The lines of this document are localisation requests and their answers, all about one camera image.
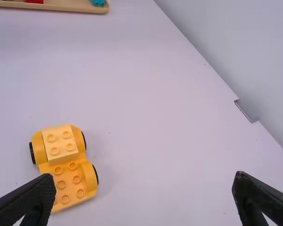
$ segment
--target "yellow lego brick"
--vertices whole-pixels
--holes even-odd
[[[33,162],[41,174],[50,173],[55,181],[57,193],[52,212],[86,201],[97,192],[98,177],[86,159],[85,145],[83,133],[72,125],[44,129],[32,138]]]
[[[64,163],[79,153],[70,125],[43,129],[42,136],[50,165]]]
[[[49,172],[57,189],[52,212],[61,211],[92,198],[97,192],[97,179],[93,166],[82,155],[78,160],[64,164],[40,165],[40,171]]]

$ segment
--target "teal toy piece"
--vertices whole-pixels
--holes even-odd
[[[90,0],[91,4],[94,6],[104,7],[106,0]]]

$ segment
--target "white surface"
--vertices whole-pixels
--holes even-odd
[[[155,0],[283,147],[283,0]]]
[[[49,225],[241,225],[238,170],[283,191],[283,149],[151,0],[106,16],[0,10],[0,197],[39,175],[28,143],[72,123],[96,198]]]

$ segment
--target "lego stud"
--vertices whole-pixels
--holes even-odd
[[[58,189],[64,189],[66,187],[66,183],[64,180],[60,180],[57,184]]]
[[[49,134],[47,136],[47,141],[48,142],[54,142],[56,140],[56,136],[54,134]]]
[[[70,132],[68,132],[68,131],[64,131],[63,133],[62,133],[62,137],[64,138],[64,139],[68,139],[68,138],[70,138]]]
[[[75,146],[72,143],[69,143],[69,144],[66,145],[66,150],[69,151],[69,152],[72,151],[74,148],[75,148]]]
[[[76,196],[80,199],[85,196],[85,191],[83,189],[80,189],[76,192]]]
[[[78,184],[81,182],[81,177],[80,176],[74,176],[74,178],[72,178],[72,182],[74,184]]]
[[[69,201],[70,201],[70,198],[68,195],[63,195],[63,197],[61,198],[61,203],[64,205],[69,203]]]
[[[70,170],[75,170],[77,168],[77,164],[75,162],[72,162],[72,163],[69,164],[68,167],[69,167]]]
[[[54,174],[60,175],[63,172],[62,167],[58,166],[53,170]]]
[[[50,154],[51,155],[57,155],[59,153],[59,148],[57,147],[53,147],[51,150],[50,150]]]

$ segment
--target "white table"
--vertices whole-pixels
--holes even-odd
[[[243,170],[283,192],[283,149],[151,0],[105,16],[0,9],[0,197],[39,175],[28,143],[71,123],[96,198],[49,225],[241,225]]]

